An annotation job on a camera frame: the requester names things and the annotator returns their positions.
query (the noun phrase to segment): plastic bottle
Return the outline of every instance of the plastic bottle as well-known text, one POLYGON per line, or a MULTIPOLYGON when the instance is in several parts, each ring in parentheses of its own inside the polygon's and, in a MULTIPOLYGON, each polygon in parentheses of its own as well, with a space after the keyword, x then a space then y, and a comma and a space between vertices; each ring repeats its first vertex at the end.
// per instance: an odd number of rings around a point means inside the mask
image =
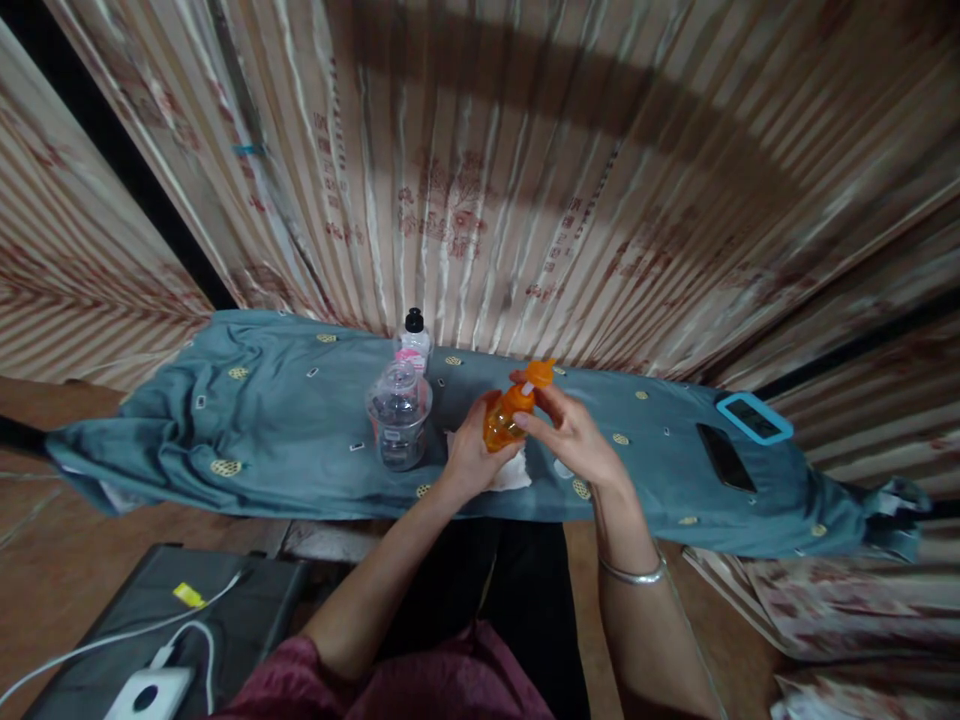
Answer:
POLYGON ((367 393, 377 455, 387 470, 409 470, 423 457, 427 440, 424 420, 433 391, 410 363, 392 362, 367 393))
POLYGON ((532 413, 533 388, 544 388, 553 383, 553 364, 556 360, 532 361, 527 365, 527 382, 518 383, 507 390, 487 413, 483 428, 483 441, 487 450, 497 452, 510 443, 517 442, 526 433, 513 422, 515 412, 532 413))
POLYGON ((430 337, 430 331, 423 326, 423 314, 420 308, 410 308, 397 339, 400 347, 397 350, 396 359, 410 363, 418 373, 426 375, 430 352, 433 350, 433 340, 430 337))

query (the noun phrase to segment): curtain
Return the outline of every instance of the curtain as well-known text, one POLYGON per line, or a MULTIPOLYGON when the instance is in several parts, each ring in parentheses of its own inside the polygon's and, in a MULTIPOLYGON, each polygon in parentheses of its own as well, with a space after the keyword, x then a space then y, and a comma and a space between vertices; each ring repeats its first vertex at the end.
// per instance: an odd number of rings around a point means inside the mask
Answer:
MULTIPOLYGON (((951 148, 936 161, 956 175, 951 148)), ((960 286, 960 202, 931 213, 714 378, 755 388, 960 286)), ((879 485, 891 475, 960 497, 960 314, 920 328, 772 401, 819 470, 879 485)))
POLYGON ((785 654, 776 720, 956 717, 960 520, 922 523, 919 562, 684 557, 785 654))
POLYGON ((210 311, 0 23, 0 374, 130 390, 210 311))
POLYGON ((244 306, 699 379, 956 196, 941 3, 47 2, 244 306))

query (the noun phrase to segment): pink label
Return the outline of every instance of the pink label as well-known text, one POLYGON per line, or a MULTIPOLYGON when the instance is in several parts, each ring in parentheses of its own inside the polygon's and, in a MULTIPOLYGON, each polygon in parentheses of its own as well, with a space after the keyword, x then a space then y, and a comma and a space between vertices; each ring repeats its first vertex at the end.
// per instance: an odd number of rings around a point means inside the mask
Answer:
POLYGON ((422 373, 427 366, 427 361, 424 359, 423 355, 418 353, 413 348, 401 348, 397 351, 396 358, 400 362, 410 363, 413 365, 414 370, 419 373, 422 373))

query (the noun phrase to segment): blue phone case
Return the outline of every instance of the blue phone case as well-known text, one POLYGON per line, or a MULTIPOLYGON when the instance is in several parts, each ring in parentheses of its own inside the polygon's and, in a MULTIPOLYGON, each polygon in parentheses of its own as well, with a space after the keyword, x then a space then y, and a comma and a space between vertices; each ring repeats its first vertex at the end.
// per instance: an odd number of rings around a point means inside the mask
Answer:
POLYGON ((733 395, 728 395, 716 404, 716 408, 718 411, 720 411, 720 414, 722 414, 725 418, 727 418, 727 420, 732 422, 738 428, 743 430, 747 437, 749 437, 758 445, 775 445, 778 442, 783 442, 784 440, 788 440, 789 438, 793 437, 793 425, 791 425, 790 422, 784 417, 778 415, 776 412, 767 407, 767 404, 753 393, 739 392, 733 393, 733 395), (729 406, 738 400, 742 400, 751 408, 756 410, 764 417, 765 420, 776 427, 780 432, 769 437, 761 437, 760 435, 757 435, 757 433, 749 425, 731 412, 729 406))

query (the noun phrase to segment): hand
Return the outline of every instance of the hand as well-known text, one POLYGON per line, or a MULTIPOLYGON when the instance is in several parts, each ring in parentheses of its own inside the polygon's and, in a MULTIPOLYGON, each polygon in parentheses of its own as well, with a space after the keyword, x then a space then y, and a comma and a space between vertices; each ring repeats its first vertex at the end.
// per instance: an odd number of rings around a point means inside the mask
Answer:
POLYGON ((467 419, 453 440, 447 467, 437 481, 438 485, 457 498, 461 506, 489 488, 500 468, 523 448, 521 441, 491 453, 483 442, 487 410, 500 398, 500 394, 499 390, 491 390, 481 395, 470 408, 467 419))
MULTIPOLYGON (((523 371, 510 375, 513 382, 525 382, 523 371)), ((546 445, 581 479, 598 487, 629 486, 630 476, 623 461, 600 433, 590 411, 579 400, 556 385, 536 388, 537 407, 553 420, 553 427, 535 415, 514 413, 513 421, 546 445)))

